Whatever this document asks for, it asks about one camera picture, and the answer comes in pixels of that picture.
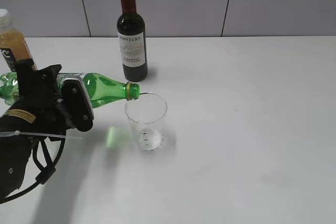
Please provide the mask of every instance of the bottle cap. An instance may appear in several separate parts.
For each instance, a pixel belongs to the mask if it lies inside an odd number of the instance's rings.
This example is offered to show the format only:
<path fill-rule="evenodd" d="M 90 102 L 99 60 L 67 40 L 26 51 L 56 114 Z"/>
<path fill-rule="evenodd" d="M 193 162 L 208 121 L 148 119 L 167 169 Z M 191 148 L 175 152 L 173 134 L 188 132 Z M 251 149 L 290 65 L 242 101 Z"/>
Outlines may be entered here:
<path fill-rule="evenodd" d="M 6 9 L 0 9 L 0 26 L 8 26 L 12 23 L 12 16 Z"/>
<path fill-rule="evenodd" d="M 126 100 L 136 100 L 140 95 L 140 87 L 136 83 L 127 82 L 126 85 Z"/>

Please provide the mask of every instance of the juice bottle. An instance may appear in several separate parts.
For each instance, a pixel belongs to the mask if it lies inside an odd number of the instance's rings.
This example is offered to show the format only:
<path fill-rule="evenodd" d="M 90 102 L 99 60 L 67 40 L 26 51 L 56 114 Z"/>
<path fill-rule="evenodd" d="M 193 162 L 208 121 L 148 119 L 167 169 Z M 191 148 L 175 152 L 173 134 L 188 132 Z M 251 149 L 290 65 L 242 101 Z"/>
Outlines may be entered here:
<path fill-rule="evenodd" d="M 14 28 L 12 17 L 6 9 L 0 9 L 0 53 L 12 72 L 15 72 L 16 62 L 31 58 L 23 34 Z"/>

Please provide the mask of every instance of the wine label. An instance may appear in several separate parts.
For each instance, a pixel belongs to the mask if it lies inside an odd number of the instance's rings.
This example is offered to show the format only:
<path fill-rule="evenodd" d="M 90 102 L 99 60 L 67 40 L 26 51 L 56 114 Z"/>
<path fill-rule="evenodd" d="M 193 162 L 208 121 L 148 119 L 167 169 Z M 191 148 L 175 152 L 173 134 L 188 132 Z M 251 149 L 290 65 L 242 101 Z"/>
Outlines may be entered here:
<path fill-rule="evenodd" d="M 121 60 L 125 66 L 135 68 L 145 64 L 143 33 L 124 35 L 118 33 Z"/>
<path fill-rule="evenodd" d="M 7 65 L 9 66 L 10 70 L 12 72 L 15 72 L 14 64 L 16 63 L 16 59 L 11 49 L 10 48 L 0 48 L 0 52 L 2 56 L 5 58 L 5 61 L 7 62 Z"/>

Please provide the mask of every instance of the water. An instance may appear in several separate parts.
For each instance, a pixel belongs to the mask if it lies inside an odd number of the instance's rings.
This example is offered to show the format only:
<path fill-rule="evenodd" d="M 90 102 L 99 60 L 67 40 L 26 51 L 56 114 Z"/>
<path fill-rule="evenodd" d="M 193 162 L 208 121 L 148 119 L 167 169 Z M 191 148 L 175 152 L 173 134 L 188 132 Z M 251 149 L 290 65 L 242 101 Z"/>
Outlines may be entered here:
<path fill-rule="evenodd" d="M 154 128 L 144 128 L 138 133 L 140 148 L 150 151 L 157 148 L 162 142 L 162 134 Z"/>

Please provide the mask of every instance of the yellow label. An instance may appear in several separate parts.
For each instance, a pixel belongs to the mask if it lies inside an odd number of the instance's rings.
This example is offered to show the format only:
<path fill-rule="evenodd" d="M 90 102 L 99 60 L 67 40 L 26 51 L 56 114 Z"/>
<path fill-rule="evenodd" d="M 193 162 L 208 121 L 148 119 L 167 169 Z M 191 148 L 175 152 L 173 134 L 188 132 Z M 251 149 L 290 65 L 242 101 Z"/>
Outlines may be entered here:
<path fill-rule="evenodd" d="M 28 123 L 33 123 L 36 119 L 36 116 L 29 113 L 28 111 L 18 109 L 7 110 L 4 115 L 16 116 L 17 118 L 26 120 Z"/>

